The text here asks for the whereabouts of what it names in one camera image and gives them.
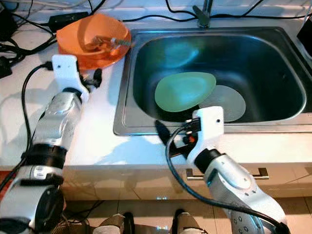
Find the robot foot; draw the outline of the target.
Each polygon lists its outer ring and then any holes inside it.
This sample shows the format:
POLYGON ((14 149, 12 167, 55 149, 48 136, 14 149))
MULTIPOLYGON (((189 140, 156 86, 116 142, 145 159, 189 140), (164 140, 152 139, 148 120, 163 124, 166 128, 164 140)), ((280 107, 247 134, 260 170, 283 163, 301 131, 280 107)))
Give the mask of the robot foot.
POLYGON ((172 229, 170 234, 208 234, 200 225, 196 219, 185 212, 184 209, 177 209, 174 214, 172 223, 172 229))
POLYGON ((98 227, 92 230, 92 234, 124 234, 126 217, 115 214, 105 219, 98 227))

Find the black box device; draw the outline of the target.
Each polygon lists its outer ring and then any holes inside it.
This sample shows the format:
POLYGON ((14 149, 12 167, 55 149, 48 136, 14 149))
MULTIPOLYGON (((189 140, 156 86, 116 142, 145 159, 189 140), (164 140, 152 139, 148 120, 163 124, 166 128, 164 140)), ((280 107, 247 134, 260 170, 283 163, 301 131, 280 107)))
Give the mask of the black box device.
POLYGON ((306 53, 312 58, 312 16, 305 18, 296 37, 303 45, 306 53))

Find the golden metal spoon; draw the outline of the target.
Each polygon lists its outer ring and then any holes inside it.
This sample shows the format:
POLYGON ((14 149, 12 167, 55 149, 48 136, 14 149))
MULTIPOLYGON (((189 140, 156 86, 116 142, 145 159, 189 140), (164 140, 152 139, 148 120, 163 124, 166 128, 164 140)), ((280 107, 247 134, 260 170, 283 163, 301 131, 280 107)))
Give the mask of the golden metal spoon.
POLYGON ((118 49, 121 46, 131 46, 131 41, 110 38, 104 36, 96 36, 91 42, 87 43, 84 47, 87 51, 94 53, 100 51, 113 51, 114 49, 118 49))

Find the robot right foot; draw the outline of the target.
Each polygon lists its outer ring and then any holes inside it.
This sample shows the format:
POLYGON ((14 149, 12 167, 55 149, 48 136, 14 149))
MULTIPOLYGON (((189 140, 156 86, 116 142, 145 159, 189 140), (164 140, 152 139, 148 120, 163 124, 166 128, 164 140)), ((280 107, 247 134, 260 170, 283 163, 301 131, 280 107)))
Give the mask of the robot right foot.
POLYGON ((185 212, 184 209, 177 209, 174 214, 172 223, 172 229, 170 234, 208 234, 200 225, 196 219, 185 212))

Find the stainless steel sink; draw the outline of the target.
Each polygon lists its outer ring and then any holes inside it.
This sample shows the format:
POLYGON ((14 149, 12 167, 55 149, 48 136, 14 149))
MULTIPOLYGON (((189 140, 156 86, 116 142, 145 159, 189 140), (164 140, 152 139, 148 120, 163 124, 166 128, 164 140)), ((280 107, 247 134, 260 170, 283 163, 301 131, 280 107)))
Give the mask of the stainless steel sink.
POLYGON ((312 133, 312 65, 281 27, 134 29, 132 38, 114 134, 154 135, 155 120, 170 131, 189 120, 196 106, 166 112, 155 101, 158 82, 179 72, 208 72, 241 94, 246 110, 227 133, 312 133))

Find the orange plastic bowl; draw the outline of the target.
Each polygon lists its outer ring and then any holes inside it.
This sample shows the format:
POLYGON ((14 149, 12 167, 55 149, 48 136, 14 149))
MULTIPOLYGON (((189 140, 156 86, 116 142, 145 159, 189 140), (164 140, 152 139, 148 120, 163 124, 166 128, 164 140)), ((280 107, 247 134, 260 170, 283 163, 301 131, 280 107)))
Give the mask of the orange plastic bowl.
POLYGON ((108 16, 95 13, 73 22, 57 31, 59 53, 76 56, 81 71, 104 68, 119 61, 134 45, 129 29, 123 22, 108 16), (113 51, 91 53, 85 45, 96 36, 104 36, 131 41, 131 46, 121 46, 113 51))

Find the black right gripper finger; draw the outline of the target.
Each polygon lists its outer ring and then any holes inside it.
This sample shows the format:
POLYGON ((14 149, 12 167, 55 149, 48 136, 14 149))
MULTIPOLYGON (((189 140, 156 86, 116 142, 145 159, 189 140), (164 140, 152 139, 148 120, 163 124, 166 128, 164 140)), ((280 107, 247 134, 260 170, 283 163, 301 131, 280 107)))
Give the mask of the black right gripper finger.
POLYGON ((177 149, 176 143, 169 142, 170 139, 175 139, 178 134, 170 132, 168 127, 166 127, 160 120, 155 120, 155 128, 160 140, 165 146, 169 146, 170 149, 177 149))

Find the green plastic plate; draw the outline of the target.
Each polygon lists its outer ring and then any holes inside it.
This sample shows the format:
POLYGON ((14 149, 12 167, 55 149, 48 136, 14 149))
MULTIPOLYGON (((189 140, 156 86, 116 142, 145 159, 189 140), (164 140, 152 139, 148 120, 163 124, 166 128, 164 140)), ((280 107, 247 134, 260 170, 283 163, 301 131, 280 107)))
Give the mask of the green plastic plate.
POLYGON ((208 72, 179 72, 162 78, 154 98, 163 111, 186 111, 203 102, 216 87, 216 76, 208 72))

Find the pale grey round plate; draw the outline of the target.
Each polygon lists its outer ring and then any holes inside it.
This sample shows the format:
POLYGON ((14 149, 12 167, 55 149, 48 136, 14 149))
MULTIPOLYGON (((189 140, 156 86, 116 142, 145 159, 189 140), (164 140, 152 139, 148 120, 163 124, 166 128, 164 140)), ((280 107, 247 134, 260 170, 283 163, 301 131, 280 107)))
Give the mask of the pale grey round plate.
POLYGON ((212 93, 198 106, 200 108, 221 106, 225 122, 234 122, 242 118, 247 110, 247 103, 243 96, 235 89, 225 85, 216 85, 212 93))

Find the black electronic device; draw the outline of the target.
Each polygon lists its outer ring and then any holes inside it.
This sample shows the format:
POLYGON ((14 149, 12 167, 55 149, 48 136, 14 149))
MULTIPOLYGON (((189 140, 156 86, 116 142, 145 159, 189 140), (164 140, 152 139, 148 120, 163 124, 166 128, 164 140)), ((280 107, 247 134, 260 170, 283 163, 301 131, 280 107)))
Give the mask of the black electronic device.
POLYGON ((7 10, 0 11, 0 41, 8 41, 17 31, 18 25, 13 14, 7 10))

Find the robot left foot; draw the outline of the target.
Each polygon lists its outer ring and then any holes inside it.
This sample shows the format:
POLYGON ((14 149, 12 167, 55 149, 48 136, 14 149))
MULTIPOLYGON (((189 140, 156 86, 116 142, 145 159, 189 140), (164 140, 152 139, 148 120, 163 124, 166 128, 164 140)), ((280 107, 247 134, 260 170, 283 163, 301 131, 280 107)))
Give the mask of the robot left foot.
POLYGON ((98 227, 92 230, 92 234, 124 234, 126 217, 115 214, 105 219, 98 227))

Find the orange plastic bag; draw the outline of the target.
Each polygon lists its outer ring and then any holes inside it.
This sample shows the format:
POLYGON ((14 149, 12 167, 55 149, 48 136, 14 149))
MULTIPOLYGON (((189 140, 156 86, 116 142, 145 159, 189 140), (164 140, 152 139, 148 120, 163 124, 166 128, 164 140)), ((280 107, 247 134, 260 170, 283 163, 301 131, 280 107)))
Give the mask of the orange plastic bag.
POLYGON ((9 175, 9 171, 8 170, 0 170, 0 178, 1 178, 1 181, 0 181, 0 200, 3 199, 5 193, 6 193, 6 184, 5 181, 7 179, 9 175))

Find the black power strip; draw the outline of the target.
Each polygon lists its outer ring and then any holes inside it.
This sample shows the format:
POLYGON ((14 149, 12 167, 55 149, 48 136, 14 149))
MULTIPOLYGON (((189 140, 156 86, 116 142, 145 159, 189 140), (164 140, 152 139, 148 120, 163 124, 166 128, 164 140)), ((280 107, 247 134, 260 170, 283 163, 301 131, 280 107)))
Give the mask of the black power strip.
POLYGON ((13 71, 11 70, 11 65, 9 62, 9 58, 5 56, 0 56, 0 78, 4 78, 6 76, 10 76, 13 71))

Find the black power adapter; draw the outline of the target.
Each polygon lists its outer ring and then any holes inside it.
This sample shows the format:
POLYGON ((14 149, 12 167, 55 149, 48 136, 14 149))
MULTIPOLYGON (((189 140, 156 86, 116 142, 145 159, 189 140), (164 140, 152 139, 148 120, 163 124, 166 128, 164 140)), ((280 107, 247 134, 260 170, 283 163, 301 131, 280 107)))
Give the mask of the black power adapter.
POLYGON ((87 16, 89 16, 88 12, 58 14, 49 18, 48 25, 50 27, 61 27, 61 25, 71 24, 87 16))

